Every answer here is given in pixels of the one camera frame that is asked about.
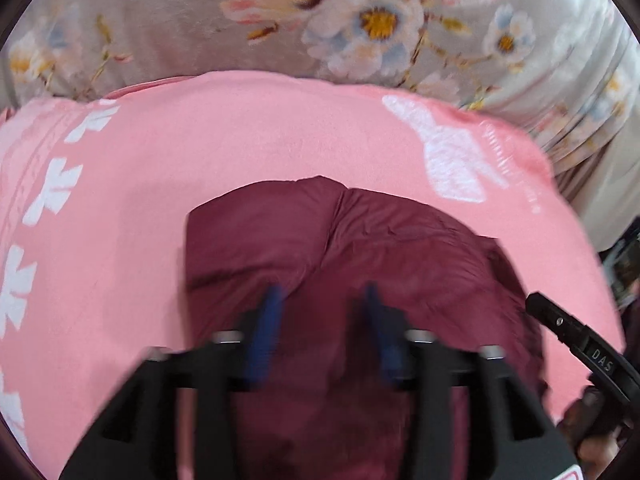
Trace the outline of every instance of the pink blanket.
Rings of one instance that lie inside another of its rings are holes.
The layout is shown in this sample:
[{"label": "pink blanket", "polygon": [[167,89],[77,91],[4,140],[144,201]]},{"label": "pink blanket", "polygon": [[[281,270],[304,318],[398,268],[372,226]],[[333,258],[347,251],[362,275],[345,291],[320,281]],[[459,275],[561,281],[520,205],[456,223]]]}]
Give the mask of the pink blanket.
[{"label": "pink blanket", "polygon": [[[399,91],[210,73],[0,126],[0,410],[50,479],[146,346],[188,346],[187,213],[323,174],[429,203],[500,239],[541,290],[620,348],[596,257],[523,132]],[[548,408],[587,371],[546,334]]]}]

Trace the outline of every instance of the white sticker with red border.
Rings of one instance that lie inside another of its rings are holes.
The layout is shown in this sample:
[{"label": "white sticker with red border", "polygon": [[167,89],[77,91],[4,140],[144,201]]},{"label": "white sticker with red border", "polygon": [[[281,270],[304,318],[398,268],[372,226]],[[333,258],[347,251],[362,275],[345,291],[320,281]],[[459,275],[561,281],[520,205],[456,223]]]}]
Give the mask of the white sticker with red border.
[{"label": "white sticker with red border", "polygon": [[584,480],[582,469],[580,469],[579,465],[574,465],[560,476],[555,477],[554,480]]}]

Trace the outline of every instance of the puffer jacket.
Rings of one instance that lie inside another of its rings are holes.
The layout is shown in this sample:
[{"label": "puffer jacket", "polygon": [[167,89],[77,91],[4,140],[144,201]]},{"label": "puffer jacket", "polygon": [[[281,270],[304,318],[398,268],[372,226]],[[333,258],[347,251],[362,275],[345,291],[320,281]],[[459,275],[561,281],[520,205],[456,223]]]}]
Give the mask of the puffer jacket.
[{"label": "puffer jacket", "polygon": [[[498,243],[429,205],[323,177],[260,182],[190,213],[186,285],[196,344],[234,325],[269,283],[286,291],[266,384],[234,401],[251,480],[395,479],[411,398],[383,383],[361,298],[367,282],[455,348],[500,345],[542,394],[537,323]],[[465,395],[454,471],[465,473]]]}]

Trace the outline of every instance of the floral fabric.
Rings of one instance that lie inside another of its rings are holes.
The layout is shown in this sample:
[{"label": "floral fabric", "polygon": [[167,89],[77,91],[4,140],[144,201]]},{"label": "floral fabric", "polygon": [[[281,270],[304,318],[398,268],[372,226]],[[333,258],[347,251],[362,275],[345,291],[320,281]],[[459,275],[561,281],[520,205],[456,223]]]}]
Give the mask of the floral fabric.
[{"label": "floral fabric", "polygon": [[558,175],[640,86],[611,0],[35,0],[2,56],[14,104],[229,69],[403,88],[523,127]]}]

